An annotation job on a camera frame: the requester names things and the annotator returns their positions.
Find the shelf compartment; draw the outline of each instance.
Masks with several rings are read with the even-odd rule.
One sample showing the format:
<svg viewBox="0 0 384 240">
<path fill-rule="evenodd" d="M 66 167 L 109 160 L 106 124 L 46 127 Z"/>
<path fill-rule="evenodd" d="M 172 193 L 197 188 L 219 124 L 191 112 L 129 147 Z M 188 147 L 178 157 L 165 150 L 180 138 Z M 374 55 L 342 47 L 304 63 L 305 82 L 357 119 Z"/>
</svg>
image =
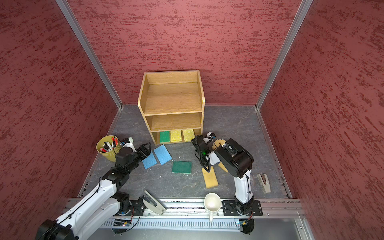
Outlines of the shelf compartment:
<svg viewBox="0 0 384 240">
<path fill-rule="evenodd" d="M 145 116 L 201 113 L 197 83 L 168 83 L 149 85 Z"/>
<path fill-rule="evenodd" d="M 201 134 L 201 129 L 193 129 L 195 135 Z M 191 142 L 191 141 L 185 141 L 183 133 L 181 133 L 181 142 L 162 142 L 160 143 L 160 132 L 152 132 L 153 138 L 155 139 L 155 144 L 170 144 L 170 143 L 181 143 L 181 142 Z"/>
<path fill-rule="evenodd" d="M 201 128 L 201 113 L 146 116 L 151 132 Z"/>
</svg>

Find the sponge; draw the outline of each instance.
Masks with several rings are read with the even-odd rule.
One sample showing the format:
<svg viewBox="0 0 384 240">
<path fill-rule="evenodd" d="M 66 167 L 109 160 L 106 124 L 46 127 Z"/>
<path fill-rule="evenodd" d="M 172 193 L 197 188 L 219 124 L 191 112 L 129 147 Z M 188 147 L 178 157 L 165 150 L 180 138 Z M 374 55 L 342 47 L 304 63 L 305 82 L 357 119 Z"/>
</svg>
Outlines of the sponge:
<svg viewBox="0 0 384 240">
<path fill-rule="evenodd" d="M 183 130 L 183 136 L 184 136 L 184 141 L 187 142 L 195 138 L 195 133 L 193 132 L 193 129 L 186 129 L 186 130 Z"/>
<path fill-rule="evenodd" d="M 143 164 L 144 164 L 144 168 L 145 169 L 148 169 L 150 167 L 152 167 L 153 165 L 155 165 L 157 163 L 156 159 L 155 159 L 155 156 L 153 155 L 153 153 L 151 152 L 151 154 L 145 158 L 143 161 Z"/>
<path fill-rule="evenodd" d="M 170 142 L 181 142 L 181 130 L 172 130 L 170 132 Z"/>
<path fill-rule="evenodd" d="M 172 172 L 191 174 L 192 162 L 174 161 L 172 166 Z"/>
<path fill-rule="evenodd" d="M 224 167 L 224 164 L 223 164 L 222 162 L 220 162 L 220 163 L 218 164 L 218 166 L 219 166 L 221 169 L 223 169 L 225 172 L 228 172 L 228 170 Z"/>
<path fill-rule="evenodd" d="M 169 131 L 160 132 L 160 143 L 170 142 Z"/>
<path fill-rule="evenodd" d="M 159 160 L 161 165 L 163 165 L 164 163 L 172 159 L 171 155 L 169 154 L 168 150 L 164 145 L 161 145 L 160 147 L 155 148 L 153 151 L 155 152 L 156 157 Z"/>
<path fill-rule="evenodd" d="M 218 182 L 216 178 L 216 174 L 214 171 L 214 168 L 211 167 L 211 171 L 207 172 L 203 167 L 201 168 L 201 171 L 203 171 L 203 177 L 205 181 L 205 187 L 206 188 L 211 188 L 211 187 L 217 187 Z"/>
</svg>

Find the gray stapler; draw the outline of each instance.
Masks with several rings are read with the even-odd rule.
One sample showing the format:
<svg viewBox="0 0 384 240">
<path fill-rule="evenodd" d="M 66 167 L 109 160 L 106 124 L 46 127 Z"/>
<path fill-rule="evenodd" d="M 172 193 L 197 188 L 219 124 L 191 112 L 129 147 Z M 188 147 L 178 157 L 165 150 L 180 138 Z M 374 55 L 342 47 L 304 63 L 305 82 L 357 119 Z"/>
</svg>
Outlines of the gray stapler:
<svg viewBox="0 0 384 240">
<path fill-rule="evenodd" d="M 152 195 L 150 195 L 146 190 L 145 194 L 141 197 L 144 205 L 151 211 L 161 215 L 165 212 L 166 208 L 163 207 Z"/>
</svg>

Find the wooden shelf unit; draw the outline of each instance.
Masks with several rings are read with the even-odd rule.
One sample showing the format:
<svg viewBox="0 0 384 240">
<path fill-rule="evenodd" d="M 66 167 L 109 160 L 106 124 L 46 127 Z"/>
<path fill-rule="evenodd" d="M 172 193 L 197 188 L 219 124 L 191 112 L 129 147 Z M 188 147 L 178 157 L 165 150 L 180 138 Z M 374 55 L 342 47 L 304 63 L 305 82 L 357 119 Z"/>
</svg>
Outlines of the wooden shelf unit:
<svg viewBox="0 0 384 240">
<path fill-rule="evenodd" d="M 156 145 L 162 131 L 203 133 L 205 98 L 199 70 L 144 73 L 137 103 Z M 186 142 L 183 134 L 181 142 Z"/>
</svg>

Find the red wall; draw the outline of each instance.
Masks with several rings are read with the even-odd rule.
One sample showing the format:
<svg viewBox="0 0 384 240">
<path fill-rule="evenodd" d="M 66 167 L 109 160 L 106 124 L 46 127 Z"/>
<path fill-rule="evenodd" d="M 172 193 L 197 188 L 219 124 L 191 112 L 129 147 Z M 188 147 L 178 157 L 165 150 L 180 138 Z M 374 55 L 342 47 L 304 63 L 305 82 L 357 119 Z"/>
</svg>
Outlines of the red wall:
<svg viewBox="0 0 384 240">
<path fill-rule="evenodd" d="M 316 240 L 384 236 L 384 2 L 315 0 L 262 106 Z"/>
<path fill-rule="evenodd" d="M 301 0 L 68 0 L 124 104 L 147 71 L 199 69 L 206 103 L 255 104 Z"/>
<path fill-rule="evenodd" d="M 76 197 L 116 106 L 55 1 L 0 3 L 1 239 Z"/>
</svg>

